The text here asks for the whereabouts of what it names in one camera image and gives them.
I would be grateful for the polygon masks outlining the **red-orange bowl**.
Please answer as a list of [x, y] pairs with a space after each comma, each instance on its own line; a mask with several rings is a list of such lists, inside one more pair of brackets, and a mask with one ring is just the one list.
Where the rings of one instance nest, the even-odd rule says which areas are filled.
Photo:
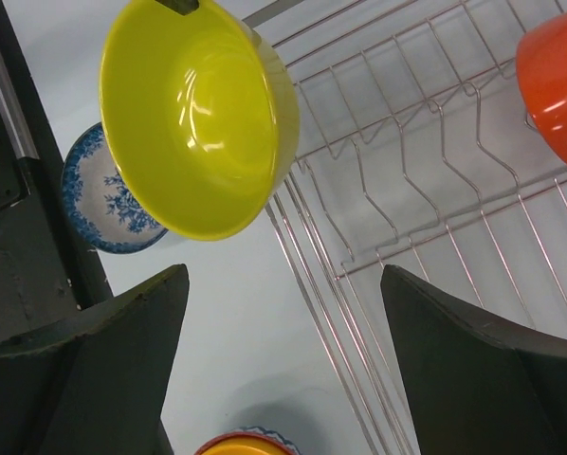
[[567, 12], [521, 38], [516, 68], [527, 113], [545, 142], [567, 164]]

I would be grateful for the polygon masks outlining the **yellow-green bowl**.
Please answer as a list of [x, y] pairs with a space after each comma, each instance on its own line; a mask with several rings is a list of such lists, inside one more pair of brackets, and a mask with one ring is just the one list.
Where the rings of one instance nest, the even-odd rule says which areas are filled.
[[218, 241], [249, 226], [296, 157], [300, 109], [273, 47], [213, 1], [132, 1], [101, 57], [101, 121], [128, 189], [162, 226]]

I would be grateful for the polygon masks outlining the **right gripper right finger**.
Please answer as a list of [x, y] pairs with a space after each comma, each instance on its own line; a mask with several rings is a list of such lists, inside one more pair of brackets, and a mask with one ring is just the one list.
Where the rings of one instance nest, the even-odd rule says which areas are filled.
[[567, 454], [567, 339], [397, 265], [380, 288], [422, 453]]

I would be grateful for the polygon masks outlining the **wire dish rack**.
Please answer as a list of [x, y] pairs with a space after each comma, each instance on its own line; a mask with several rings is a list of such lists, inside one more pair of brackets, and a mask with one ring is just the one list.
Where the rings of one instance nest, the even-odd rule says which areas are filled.
[[567, 339], [567, 165], [528, 114], [522, 36], [567, 1], [268, 1], [244, 20], [301, 113], [266, 211], [349, 402], [345, 454], [415, 454], [380, 277], [395, 264]]

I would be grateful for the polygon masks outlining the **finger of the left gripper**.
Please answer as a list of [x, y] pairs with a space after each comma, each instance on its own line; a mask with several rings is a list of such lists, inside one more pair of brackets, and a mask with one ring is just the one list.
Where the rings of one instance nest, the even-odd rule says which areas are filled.
[[198, 0], [157, 0], [157, 2], [181, 15], [191, 14], [199, 9]]

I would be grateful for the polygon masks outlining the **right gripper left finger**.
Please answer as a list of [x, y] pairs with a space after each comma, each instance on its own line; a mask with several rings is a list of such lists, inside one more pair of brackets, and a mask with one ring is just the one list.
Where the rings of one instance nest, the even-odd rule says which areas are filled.
[[190, 290], [175, 264], [0, 343], [0, 454], [169, 454], [161, 421]]

